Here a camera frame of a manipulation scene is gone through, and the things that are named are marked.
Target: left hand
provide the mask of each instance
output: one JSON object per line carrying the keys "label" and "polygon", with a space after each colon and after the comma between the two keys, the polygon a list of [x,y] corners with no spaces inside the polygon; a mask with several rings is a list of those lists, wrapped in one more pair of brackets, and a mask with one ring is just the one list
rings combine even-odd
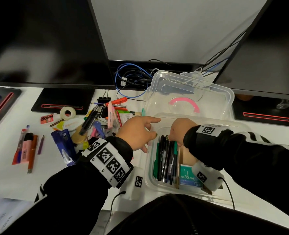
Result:
{"label": "left hand", "polygon": [[151,123],[158,123],[160,121],[160,118],[150,116],[134,116],[124,123],[123,127],[116,134],[116,137],[127,142],[133,151],[141,149],[144,153],[147,153],[146,143],[157,137],[156,132],[149,132],[148,130],[151,129]]}

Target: highlighter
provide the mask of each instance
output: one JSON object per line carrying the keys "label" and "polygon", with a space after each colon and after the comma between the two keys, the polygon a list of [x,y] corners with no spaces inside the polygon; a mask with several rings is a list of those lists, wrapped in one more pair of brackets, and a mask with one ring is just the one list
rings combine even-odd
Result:
{"label": "highlighter", "polygon": [[32,141],[33,141],[33,134],[27,133],[25,135],[24,142],[23,142],[23,149],[22,149],[20,163],[29,162]]}

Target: right hand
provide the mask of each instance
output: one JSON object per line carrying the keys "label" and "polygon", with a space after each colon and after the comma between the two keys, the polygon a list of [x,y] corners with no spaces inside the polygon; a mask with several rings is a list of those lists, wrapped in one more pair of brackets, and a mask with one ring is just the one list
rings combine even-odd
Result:
{"label": "right hand", "polygon": [[184,137],[188,130],[192,127],[198,126],[195,122],[188,118],[178,118],[172,124],[170,128],[170,134],[168,139],[170,141],[176,141],[178,146],[184,145]]}

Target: purple pencil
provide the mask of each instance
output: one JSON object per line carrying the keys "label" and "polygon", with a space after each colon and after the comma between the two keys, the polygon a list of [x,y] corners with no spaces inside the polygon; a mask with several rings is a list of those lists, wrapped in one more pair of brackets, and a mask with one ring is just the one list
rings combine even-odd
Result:
{"label": "purple pencil", "polygon": [[43,135],[40,141],[39,149],[37,155],[41,154],[42,146],[43,146],[43,141],[45,140],[45,136]]}

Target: black jacket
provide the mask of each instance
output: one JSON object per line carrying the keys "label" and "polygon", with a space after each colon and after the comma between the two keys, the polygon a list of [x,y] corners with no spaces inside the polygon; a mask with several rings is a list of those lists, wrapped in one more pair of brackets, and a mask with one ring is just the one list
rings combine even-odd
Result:
{"label": "black jacket", "polygon": [[[225,169],[238,185],[289,215],[289,199],[278,193],[279,184],[289,188],[289,146],[272,144],[252,132],[234,134],[225,130],[202,147],[196,138],[198,127],[191,128],[184,138],[191,154],[210,167]],[[125,160],[131,160],[133,152],[126,142],[116,137],[108,137],[107,141]],[[110,185],[87,163],[80,160],[50,177],[40,186],[34,206],[2,234],[89,234]],[[256,183],[251,183],[252,177],[256,177]],[[289,233],[287,228],[242,212],[186,195],[169,194],[138,209],[110,233],[252,234],[260,231]]]}

